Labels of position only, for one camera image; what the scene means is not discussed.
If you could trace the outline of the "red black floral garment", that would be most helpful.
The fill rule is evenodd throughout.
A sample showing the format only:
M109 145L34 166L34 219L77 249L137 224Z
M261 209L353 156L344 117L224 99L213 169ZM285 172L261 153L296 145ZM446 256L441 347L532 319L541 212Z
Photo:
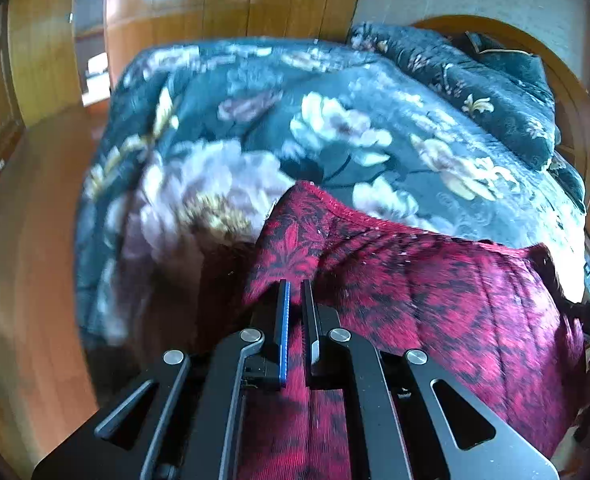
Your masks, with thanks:
M274 300L278 281L311 281L319 304L377 348L422 348L545 456L578 410L580 323L559 311L542 245L512 249L408 228L299 182L255 243L205 252L200 344Z

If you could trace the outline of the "wooden arched headboard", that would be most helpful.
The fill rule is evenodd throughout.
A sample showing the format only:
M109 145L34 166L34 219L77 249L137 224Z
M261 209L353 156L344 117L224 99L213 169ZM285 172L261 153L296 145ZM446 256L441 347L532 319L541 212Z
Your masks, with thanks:
M443 35L481 32L506 47L539 55L545 65L549 86L556 98L556 122L562 132L560 150L583 177L587 208L586 232L590 238L590 97L580 80L541 41L507 23L474 15L443 15L414 23Z

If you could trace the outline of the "dark teal pillow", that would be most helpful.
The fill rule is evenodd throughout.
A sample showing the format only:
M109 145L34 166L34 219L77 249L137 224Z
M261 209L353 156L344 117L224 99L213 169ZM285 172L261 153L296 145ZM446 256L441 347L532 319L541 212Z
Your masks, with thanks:
M520 49L504 47L492 37L479 32L463 32L449 38L452 45L497 72L531 86L548 89L545 65L538 55Z

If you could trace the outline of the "dark teal floral bedspread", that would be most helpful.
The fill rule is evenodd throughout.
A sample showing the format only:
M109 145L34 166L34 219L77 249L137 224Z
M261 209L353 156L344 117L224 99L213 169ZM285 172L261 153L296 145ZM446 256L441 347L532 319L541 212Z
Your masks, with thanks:
M384 55L237 38L141 52L112 92L76 219L82 344L119 347L162 275L194 292L206 250L252 243L296 182L382 220L551 252L583 295L585 187L527 167Z

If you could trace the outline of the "white stacked items on shelf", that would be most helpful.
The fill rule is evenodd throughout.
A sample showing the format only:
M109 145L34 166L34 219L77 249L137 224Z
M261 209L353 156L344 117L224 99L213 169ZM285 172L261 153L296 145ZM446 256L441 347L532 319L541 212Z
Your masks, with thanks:
M84 107L107 100L110 97L110 78L106 52L92 56L86 63L86 91L81 99Z

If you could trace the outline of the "folded dark floral quilt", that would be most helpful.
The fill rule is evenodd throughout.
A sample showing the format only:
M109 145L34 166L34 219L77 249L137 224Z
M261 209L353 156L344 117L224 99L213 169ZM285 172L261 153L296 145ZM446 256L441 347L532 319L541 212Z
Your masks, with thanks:
M365 22L347 42L380 53L468 116L530 169L546 170L557 140L556 100L540 89L497 72L455 48L435 30Z

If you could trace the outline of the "wooden wardrobe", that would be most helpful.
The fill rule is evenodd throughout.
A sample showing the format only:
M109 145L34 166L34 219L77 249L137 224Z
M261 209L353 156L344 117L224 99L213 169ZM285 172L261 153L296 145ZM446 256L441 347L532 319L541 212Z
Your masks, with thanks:
M107 58L112 82L138 52L199 39L346 37L358 0L74 0L79 47Z

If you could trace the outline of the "wooden door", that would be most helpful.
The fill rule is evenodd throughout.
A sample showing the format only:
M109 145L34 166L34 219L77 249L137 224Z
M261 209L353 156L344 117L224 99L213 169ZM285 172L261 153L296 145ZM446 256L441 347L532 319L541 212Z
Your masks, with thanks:
M81 102L73 3L74 0L8 2L10 72L27 127Z

